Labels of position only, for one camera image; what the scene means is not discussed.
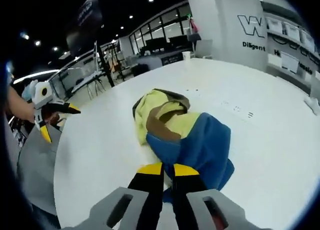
chair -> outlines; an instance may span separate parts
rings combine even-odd
[[[202,59],[212,59],[212,40],[200,40],[196,42],[194,56]]]

glass wall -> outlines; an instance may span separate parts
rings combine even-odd
[[[172,37],[186,35],[189,29],[189,14],[191,14],[190,6],[185,4],[146,22],[144,26],[130,35],[134,54],[140,52],[147,40],[165,37],[169,43]]]

letter w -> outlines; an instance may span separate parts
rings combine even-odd
[[[238,19],[246,35],[254,36],[256,33],[260,38],[264,38],[262,18],[258,20],[255,16],[249,16],[249,19],[246,16],[238,16]]]

round table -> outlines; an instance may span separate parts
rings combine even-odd
[[[54,169],[61,226],[75,226],[93,205],[126,187],[142,164],[157,158],[141,147],[132,106],[153,88],[189,98],[231,129],[235,172],[222,193],[259,227],[287,229],[308,206],[320,178],[320,117],[294,85],[232,63],[191,59],[123,82],[68,118]]]

cup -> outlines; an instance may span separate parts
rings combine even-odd
[[[185,60],[185,61],[190,60],[190,54],[191,54],[190,51],[183,51],[183,52],[182,52],[183,60]]]

